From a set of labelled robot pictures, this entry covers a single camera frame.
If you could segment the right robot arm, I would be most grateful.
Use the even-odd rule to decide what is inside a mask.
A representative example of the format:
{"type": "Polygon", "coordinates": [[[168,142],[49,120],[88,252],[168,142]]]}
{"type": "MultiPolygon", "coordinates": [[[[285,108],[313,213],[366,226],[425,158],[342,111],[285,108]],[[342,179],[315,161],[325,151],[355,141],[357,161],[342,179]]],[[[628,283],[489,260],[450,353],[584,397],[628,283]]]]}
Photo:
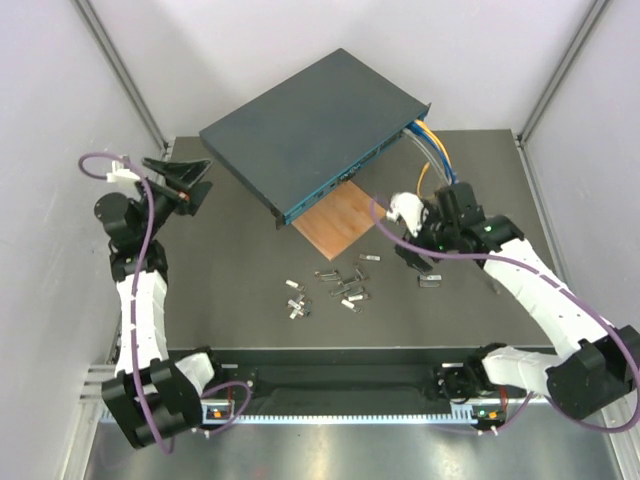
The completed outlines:
{"type": "Polygon", "coordinates": [[[577,298],[512,220],[485,215],[468,183],[443,187],[433,200],[395,193],[386,217],[406,228],[396,251],[409,266],[426,273],[429,259],[473,260],[550,340],[551,354],[501,343],[478,349],[465,363],[474,393],[521,388],[581,421],[639,389],[638,331],[614,327],[577,298]]]}

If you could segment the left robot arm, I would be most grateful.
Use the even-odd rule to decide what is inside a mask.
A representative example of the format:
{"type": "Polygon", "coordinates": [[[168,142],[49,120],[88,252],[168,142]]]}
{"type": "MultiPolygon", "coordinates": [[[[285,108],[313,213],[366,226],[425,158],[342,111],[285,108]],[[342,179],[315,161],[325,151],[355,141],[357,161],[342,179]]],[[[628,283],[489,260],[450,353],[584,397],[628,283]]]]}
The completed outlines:
{"type": "Polygon", "coordinates": [[[128,157],[109,158],[112,167],[103,180],[131,185],[139,196],[111,192],[94,205],[109,238],[111,276],[121,304],[115,376],[102,383],[101,396],[133,448],[167,447],[175,435],[201,423],[202,394],[216,396],[227,382],[209,348],[170,358],[164,310],[168,261],[155,238],[171,215],[197,213],[212,187],[204,178],[212,162],[143,159],[143,166],[162,178],[157,183],[128,157]]]}

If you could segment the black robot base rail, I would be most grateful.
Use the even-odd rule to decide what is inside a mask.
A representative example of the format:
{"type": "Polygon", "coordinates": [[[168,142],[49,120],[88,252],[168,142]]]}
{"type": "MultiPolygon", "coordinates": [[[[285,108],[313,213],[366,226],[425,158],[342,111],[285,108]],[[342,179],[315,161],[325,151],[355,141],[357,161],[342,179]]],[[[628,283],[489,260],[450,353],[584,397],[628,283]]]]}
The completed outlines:
{"type": "Polygon", "coordinates": [[[356,417],[446,413],[453,401],[498,398],[475,347],[216,348],[205,398],[246,416],[356,417]]]}

